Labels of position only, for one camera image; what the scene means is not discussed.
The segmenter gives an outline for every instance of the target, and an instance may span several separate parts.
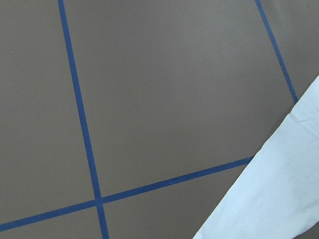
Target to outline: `white fabric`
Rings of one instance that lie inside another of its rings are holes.
[[[319,221],[319,77],[193,239],[292,239]]]

